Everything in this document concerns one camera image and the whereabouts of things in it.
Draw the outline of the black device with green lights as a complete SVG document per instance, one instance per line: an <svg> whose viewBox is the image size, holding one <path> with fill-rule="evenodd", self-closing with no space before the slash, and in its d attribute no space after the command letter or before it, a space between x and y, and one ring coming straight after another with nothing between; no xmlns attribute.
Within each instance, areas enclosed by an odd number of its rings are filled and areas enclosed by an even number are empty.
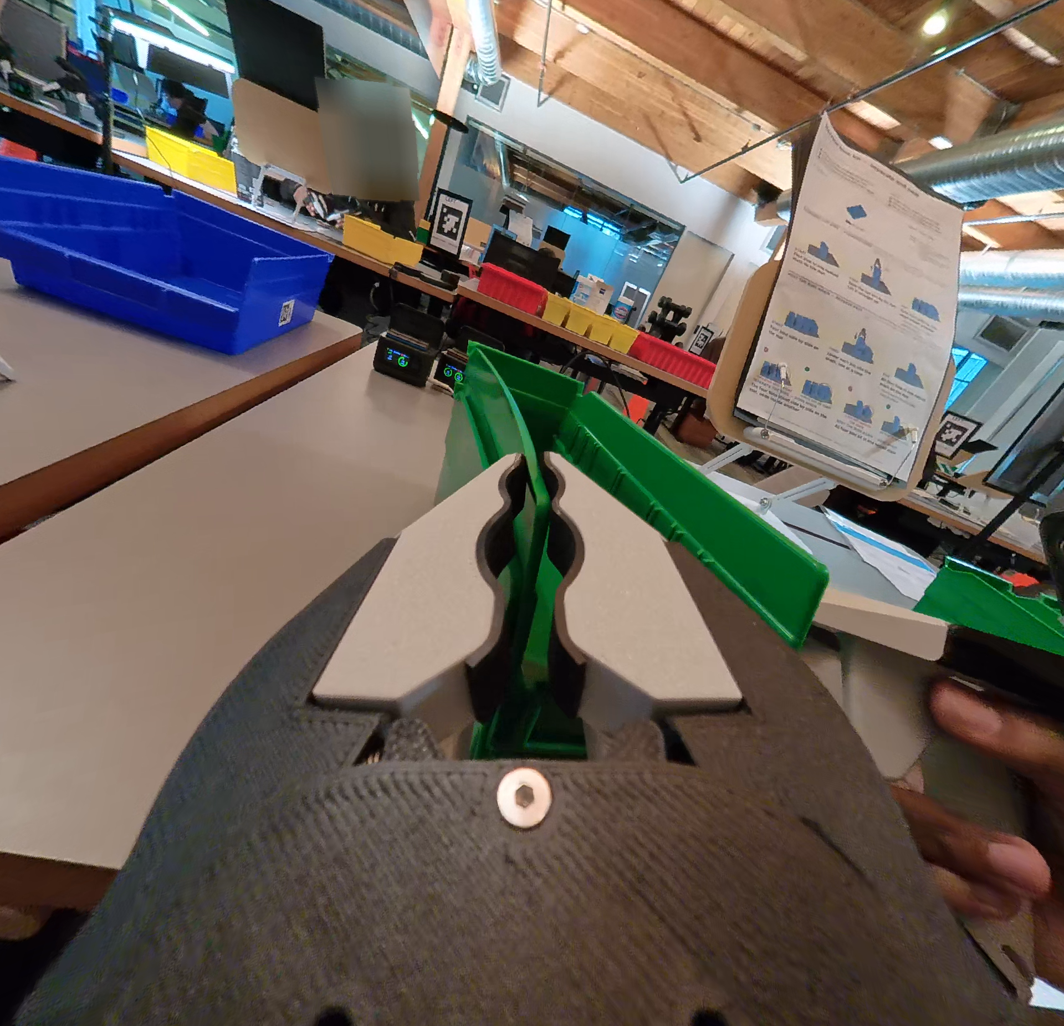
<svg viewBox="0 0 1064 1026"><path fill-rule="evenodd" d="M445 321L406 303L395 303L377 340L375 371L423 388L445 340Z"/></svg>
<svg viewBox="0 0 1064 1026"><path fill-rule="evenodd" d="M503 351L504 344L500 340L480 329L462 326L455 336L446 336L431 373L431 381L450 393L456 393L458 387L465 382L465 369L468 364L470 346L473 343L491 349Z"/></svg>

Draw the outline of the white door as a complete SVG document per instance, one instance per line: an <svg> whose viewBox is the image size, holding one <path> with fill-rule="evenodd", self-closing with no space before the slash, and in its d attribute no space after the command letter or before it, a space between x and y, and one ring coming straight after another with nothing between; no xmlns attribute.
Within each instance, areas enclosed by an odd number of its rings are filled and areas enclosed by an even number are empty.
<svg viewBox="0 0 1064 1026"><path fill-rule="evenodd" d="M734 256L724 246L685 229L658 280L653 301L669 298L688 308L688 329L695 327Z"/></svg>

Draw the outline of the black and white marker sign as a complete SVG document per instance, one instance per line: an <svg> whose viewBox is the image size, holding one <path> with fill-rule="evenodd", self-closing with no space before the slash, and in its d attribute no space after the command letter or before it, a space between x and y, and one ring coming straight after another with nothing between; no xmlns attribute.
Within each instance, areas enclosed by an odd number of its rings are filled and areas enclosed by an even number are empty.
<svg viewBox="0 0 1064 1026"><path fill-rule="evenodd" d="M439 187L435 192L430 215L430 248L459 259L471 211L472 200Z"/></svg>
<svg viewBox="0 0 1064 1026"><path fill-rule="evenodd" d="M948 410L940 423L933 453L943 461L966 461L980 452L978 446L982 421Z"/></svg>

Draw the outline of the silver ventilation duct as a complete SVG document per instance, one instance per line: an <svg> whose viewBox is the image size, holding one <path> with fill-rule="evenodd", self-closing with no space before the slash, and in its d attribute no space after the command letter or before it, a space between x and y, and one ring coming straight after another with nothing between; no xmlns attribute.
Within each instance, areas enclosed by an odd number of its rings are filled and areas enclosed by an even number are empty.
<svg viewBox="0 0 1064 1026"><path fill-rule="evenodd" d="M464 0L469 32L472 35L477 70L482 85L502 80L502 57L495 0Z"/></svg>
<svg viewBox="0 0 1064 1026"><path fill-rule="evenodd" d="M959 206L1063 187L1063 114L895 165Z"/></svg>
<svg viewBox="0 0 1064 1026"><path fill-rule="evenodd" d="M958 309L1061 326L1063 249L962 253Z"/></svg>

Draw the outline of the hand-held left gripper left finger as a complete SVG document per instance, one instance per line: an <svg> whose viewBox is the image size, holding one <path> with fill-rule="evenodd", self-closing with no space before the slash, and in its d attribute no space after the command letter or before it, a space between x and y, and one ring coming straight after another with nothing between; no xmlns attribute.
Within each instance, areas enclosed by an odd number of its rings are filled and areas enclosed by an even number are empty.
<svg viewBox="0 0 1064 1026"><path fill-rule="evenodd" d="M423 723L484 723L511 675L514 519L525 457L511 453L406 527L312 689L322 706Z"/></svg>

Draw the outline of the red plastic bin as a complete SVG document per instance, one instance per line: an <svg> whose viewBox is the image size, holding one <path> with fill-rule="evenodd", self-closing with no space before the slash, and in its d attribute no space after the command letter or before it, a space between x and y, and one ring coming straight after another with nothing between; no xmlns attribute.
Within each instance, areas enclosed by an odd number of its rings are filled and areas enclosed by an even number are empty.
<svg viewBox="0 0 1064 1026"><path fill-rule="evenodd" d="M658 340L643 331L635 333L629 355L641 363L646 363L660 371L668 373L703 390L711 385L715 373L714 362L702 355L692 354L668 341Z"/></svg>
<svg viewBox="0 0 1064 1026"><path fill-rule="evenodd" d="M481 265L477 289L492 300L538 317L548 298L547 289L541 284L492 263Z"/></svg>

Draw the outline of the person's right hand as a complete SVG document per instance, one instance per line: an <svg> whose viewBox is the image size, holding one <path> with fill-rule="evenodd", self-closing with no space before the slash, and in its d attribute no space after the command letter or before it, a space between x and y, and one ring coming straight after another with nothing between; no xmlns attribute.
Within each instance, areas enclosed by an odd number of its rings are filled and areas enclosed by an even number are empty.
<svg viewBox="0 0 1064 1026"><path fill-rule="evenodd" d="M1033 910L1034 974L1063 984L1063 737L1045 716L967 686L940 680L930 690L940 730L1002 762L1029 784L1031 833L998 833L961 820L938 802L897 784L892 794L947 905L962 915L1004 922Z"/></svg>

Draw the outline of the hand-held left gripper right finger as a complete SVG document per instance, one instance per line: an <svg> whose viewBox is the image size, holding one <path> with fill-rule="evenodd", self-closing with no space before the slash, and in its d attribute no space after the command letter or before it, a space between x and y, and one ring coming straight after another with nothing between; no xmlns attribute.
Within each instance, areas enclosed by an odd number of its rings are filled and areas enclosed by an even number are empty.
<svg viewBox="0 0 1064 1026"><path fill-rule="evenodd" d="M560 576L548 649L562 711L608 733L733 711L743 693L656 529L554 451L546 555Z"/></svg>

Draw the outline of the black hanging panel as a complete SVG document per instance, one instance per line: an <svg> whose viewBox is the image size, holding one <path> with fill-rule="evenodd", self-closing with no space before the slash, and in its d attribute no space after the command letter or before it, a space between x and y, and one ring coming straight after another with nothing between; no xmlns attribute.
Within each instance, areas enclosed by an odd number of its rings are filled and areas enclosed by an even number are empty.
<svg viewBox="0 0 1064 1026"><path fill-rule="evenodd" d="M223 0L237 75L310 111L326 79L325 31L272 0Z"/></svg>

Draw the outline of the monitor on arm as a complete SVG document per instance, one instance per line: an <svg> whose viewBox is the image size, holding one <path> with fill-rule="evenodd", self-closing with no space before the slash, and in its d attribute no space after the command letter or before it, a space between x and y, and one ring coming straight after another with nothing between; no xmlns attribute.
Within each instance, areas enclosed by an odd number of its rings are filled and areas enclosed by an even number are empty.
<svg viewBox="0 0 1064 1026"><path fill-rule="evenodd" d="M1028 489L1027 501L1041 509L1063 487L1063 359L1030 388L1030 394L997 433L998 453L982 480L984 487L1015 497Z"/></svg>

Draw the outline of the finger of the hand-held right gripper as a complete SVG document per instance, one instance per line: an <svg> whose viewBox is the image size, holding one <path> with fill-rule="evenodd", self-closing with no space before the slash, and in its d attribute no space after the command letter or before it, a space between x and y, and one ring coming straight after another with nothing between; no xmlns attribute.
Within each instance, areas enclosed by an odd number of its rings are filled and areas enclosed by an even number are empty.
<svg viewBox="0 0 1064 1026"><path fill-rule="evenodd" d="M927 697L949 626L839 590L822 595L815 626L839 644L839 685L831 686L832 695L880 775L902 780L935 735Z"/></svg>

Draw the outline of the grey desk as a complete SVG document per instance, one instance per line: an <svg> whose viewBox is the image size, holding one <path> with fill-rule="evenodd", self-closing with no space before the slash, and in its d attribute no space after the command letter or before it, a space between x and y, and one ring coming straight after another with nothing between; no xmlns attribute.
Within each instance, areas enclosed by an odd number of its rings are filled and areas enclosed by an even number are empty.
<svg viewBox="0 0 1064 1026"><path fill-rule="evenodd" d="M2 908L89 910L212 705L433 503L449 396L369 350L2 545Z"/></svg>
<svg viewBox="0 0 1064 1026"><path fill-rule="evenodd" d="M160 338L1 274L1 539L9 540L353 354L312 321L242 355Z"/></svg>

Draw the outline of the blue plastic bin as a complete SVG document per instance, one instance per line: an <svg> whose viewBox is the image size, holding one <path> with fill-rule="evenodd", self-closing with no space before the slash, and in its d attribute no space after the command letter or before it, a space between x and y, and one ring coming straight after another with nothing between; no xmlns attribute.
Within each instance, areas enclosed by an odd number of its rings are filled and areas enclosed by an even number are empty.
<svg viewBox="0 0 1064 1026"><path fill-rule="evenodd" d="M1 253L20 287L229 355L310 322L333 261L187 194L7 156Z"/></svg>

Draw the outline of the long wooden workbench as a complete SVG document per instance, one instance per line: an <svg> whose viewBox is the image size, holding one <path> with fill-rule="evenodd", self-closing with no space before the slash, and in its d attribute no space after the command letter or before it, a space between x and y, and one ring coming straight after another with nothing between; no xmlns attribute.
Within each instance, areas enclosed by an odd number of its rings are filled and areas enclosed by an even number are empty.
<svg viewBox="0 0 1064 1026"><path fill-rule="evenodd" d="M656 398L666 401L671 393L664 392L664 386L670 386L672 393L678 395L700 395L706 391L689 382L664 371L660 371L652 366L641 363L628 354L619 354L611 350L605 345L600 345L588 338L582 338L564 327L555 327L541 319L541 316L525 314L496 300L492 300L477 289L477 282L459 282L454 287L445 285L438 280L427 279L423 269L417 266L408 267L403 265L387 266L375 259L362 256L342 242L336 242L321 234L312 234L305 228L290 227L288 224L280 221L280 218L259 215L246 203L240 203L228 194L218 191L209 191L205 187L193 184L192 180L184 177L161 171L150 183L157 186L165 194L183 193L193 198L207 202L212 206L238 215L247 221L260 224L275 231L281 232L290 238L299 239L312 245L333 258L354 266L361 274L372 274L377 282L388 282L399 288L416 289L420 294L433 299L437 307L451 304L453 301L473 303L485 311L492 312L495 316L495 324L500 327L516 328L523 327L523 331L515 331L514 348L523 353L539 354L541 358L555 362L568 359L564 350L587 351L592 355L598 355L602 361L614 365L622 365L642 374L641 380L636 381L634 392L643 394L647 398Z"/></svg>

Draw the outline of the white paper with blue print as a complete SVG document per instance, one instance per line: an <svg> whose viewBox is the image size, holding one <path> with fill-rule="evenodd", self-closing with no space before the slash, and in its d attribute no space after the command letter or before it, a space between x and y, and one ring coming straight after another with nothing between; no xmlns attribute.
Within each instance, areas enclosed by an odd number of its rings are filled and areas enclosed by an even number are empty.
<svg viewBox="0 0 1064 1026"><path fill-rule="evenodd" d="M827 508L822 507L820 511L864 563L877 570L903 597L919 603L934 581L937 567L895 540L883 537Z"/></svg>

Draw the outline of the yellow plastic bin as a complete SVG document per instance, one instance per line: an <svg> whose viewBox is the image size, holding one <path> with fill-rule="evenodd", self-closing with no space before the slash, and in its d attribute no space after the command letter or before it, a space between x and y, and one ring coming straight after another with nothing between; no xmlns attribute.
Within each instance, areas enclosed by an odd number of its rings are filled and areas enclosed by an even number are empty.
<svg viewBox="0 0 1064 1026"><path fill-rule="evenodd" d="M420 263L423 252L421 244L392 235L379 224L367 221L352 213L344 216L340 241L342 245L362 256L375 259L387 266L398 264L414 267Z"/></svg>
<svg viewBox="0 0 1064 1026"><path fill-rule="evenodd" d="M168 171L214 191L236 195L233 163L194 140L185 140L166 130L145 130L148 160Z"/></svg>

